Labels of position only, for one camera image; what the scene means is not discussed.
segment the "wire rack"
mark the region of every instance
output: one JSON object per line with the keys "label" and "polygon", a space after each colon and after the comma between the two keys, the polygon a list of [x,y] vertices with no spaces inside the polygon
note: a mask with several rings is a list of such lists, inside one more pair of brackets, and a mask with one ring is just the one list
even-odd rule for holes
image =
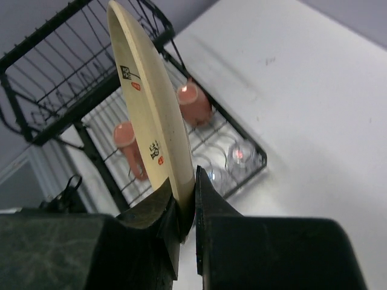
{"label": "wire rack", "polygon": [[[172,39],[171,23],[152,2],[119,2],[158,49]],[[9,100],[2,103],[8,110],[0,111],[0,118],[28,142],[44,144],[117,89],[107,3],[77,0],[68,4],[0,60],[1,84]],[[14,116],[6,115],[8,111]]]}
{"label": "wire rack", "polygon": [[[177,89],[187,82],[187,78],[167,60],[164,62],[170,80]],[[99,104],[83,118],[93,142],[97,145],[104,162],[112,172],[117,184],[130,206],[133,206],[152,193],[149,181],[136,180],[130,171],[130,167],[117,150],[112,140],[114,127],[128,120],[125,99],[119,88],[106,100]],[[227,154],[228,149],[234,143],[243,140],[243,136],[226,120],[219,110],[214,109],[214,115],[205,127],[192,128],[186,123],[189,142],[192,151],[192,162],[194,168],[197,165],[204,167],[209,174],[215,168],[221,169],[223,175],[227,175],[227,184],[221,192],[224,197],[230,196],[241,187],[242,182],[255,175],[267,164],[265,152],[257,145],[257,160],[254,168],[246,170],[242,176],[236,176],[228,171]]]}
{"label": "wire rack", "polygon": [[[150,0],[119,1],[141,23],[166,65],[175,86],[191,78],[173,43],[174,30]],[[82,150],[99,171],[120,211],[151,194],[148,181],[134,178],[115,148],[112,131],[128,119],[112,57],[106,6],[108,0],[75,0],[0,59],[0,79],[7,98],[0,98],[0,120],[29,142],[55,139]],[[164,46],[172,42],[178,60]],[[214,116],[204,128],[187,126],[193,165],[230,174],[225,198],[267,164],[262,148],[204,88]],[[74,125],[83,146],[61,139]],[[247,139],[258,154],[256,166],[233,176],[227,171],[228,148]]]}

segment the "white countertop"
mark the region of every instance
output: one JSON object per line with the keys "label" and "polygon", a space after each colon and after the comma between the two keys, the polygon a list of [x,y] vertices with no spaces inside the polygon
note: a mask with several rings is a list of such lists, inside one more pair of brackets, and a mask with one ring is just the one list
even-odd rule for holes
{"label": "white countertop", "polygon": [[[386,289],[387,52],[293,0],[220,0],[176,44],[267,151],[267,170],[230,203],[335,219],[369,289]],[[192,238],[174,289],[201,289],[195,273]]]}

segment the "pink mug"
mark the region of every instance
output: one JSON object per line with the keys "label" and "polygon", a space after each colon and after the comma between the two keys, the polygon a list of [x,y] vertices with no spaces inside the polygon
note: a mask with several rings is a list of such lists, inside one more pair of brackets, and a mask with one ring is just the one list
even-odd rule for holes
{"label": "pink mug", "polygon": [[208,124],[212,107],[203,90],[190,80],[177,89],[177,100],[183,118],[192,127]]}
{"label": "pink mug", "polygon": [[134,176],[139,180],[147,180],[144,162],[134,136],[130,121],[121,123],[114,128],[113,140],[117,148],[124,154]]}

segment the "drying rack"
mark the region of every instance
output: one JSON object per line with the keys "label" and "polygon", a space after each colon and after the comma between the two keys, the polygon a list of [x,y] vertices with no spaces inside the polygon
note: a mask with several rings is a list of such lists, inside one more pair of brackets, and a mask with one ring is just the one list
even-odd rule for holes
{"label": "drying rack", "polygon": [[[152,39],[170,77],[180,83],[192,78],[173,42],[174,29],[166,16],[150,0],[118,2],[137,18]],[[107,28],[107,3],[108,0],[75,0],[0,59],[1,86],[8,101],[0,99],[0,120],[31,144],[43,146],[49,140],[56,140],[83,151],[100,173],[118,209],[125,211],[150,194],[151,186],[135,180],[129,169],[126,180],[118,180],[122,177],[117,173],[116,162],[123,157],[112,140],[101,140],[106,139],[104,134],[111,136],[114,125],[125,120],[126,111],[121,111],[121,117],[112,118],[121,114],[125,104],[120,104],[123,98]],[[169,42],[177,59],[164,48]],[[191,143],[192,150],[201,145],[219,147],[209,144],[209,140],[216,134],[230,136],[229,131],[222,133],[224,127],[229,127],[235,131],[232,138],[249,140],[259,156],[259,164],[251,172],[243,178],[232,178],[233,186],[224,194],[227,198],[266,166],[267,155],[202,89],[214,107],[215,117],[206,136],[198,129],[188,130],[190,141],[192,136],[198,140],[195,146]],[[106,112],[108,106],[115,106],[114,114]],[[97,118],[104,120],[98,127],[93,124]],[[74,126],[83,146],[61,139],[60,135],[70,126]]]}

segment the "wooden plate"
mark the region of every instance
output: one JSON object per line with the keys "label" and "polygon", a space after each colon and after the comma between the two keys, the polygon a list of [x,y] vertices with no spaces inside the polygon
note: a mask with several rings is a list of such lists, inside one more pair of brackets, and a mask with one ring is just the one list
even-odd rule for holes
{"label": "wooden plate", "polygon": [[164,64],[149,36],[120,4],[108,4],[108,25],[126,106],[152,188],[169,177],[187,215],[195,186],[186,128]]}

